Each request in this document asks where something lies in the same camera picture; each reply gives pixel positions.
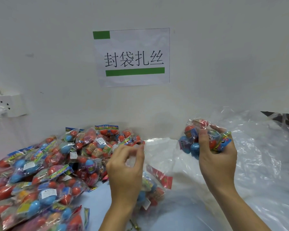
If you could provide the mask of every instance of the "green stripe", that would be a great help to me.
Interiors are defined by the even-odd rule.
[[[106,71],[106,76],[122,76],[136,74],[165,73],[165,67],[142,68],[142,69],[112,69]]]
[[[95,40],[110,39],[110,32],[109,31],[93,32],[93,38]]]

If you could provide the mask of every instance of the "electrical outlet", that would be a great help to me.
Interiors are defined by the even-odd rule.
[[[4,117],[19,117],[27,114],[27,109],[20,94],[0,95],[0,106],[6,109]]]

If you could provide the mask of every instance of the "pile of bagged toys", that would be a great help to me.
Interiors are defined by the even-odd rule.
[[[60,137],[8,154],[0,160],[0,231],[87,230],[89,210],[71,202],[107,181],[106,164],[121,144],[145,142],[130,129],[100,125],[66,128]],[[155,192],[151,185],[147,190]]]
[[[220,153],[224,147],[232,140],[229,138],[230,131],[210,124],[204,119],[189,120],[184,129],[184,136],[179,139],[179,146],[182,151],[199,160],[198,132],[200,129],[206,129],[209,136],[209,146],[213,153]]]

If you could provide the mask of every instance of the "table surface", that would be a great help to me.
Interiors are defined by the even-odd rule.
[[[111,204],[111,193],[109,182],[99,184],[99,187],[91,192],[83,193],[75,200],[76,205],[90,208],[90,224],[88,231],[97,231],[103,218]],[[216,231],[221,230],[211,213],[204,204],[197,203],[184,206],[174,206],[173,209],[159,214],[156,221],[150,226],[150,231],[160,230],[201,230]]]

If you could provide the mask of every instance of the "forearm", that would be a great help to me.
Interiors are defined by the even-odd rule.
[[[233,231],[270,231],[235,188],[213,192]]]
[[[132,207],[112,204],[104,217],[99,231],[125,231],[132,211]]]

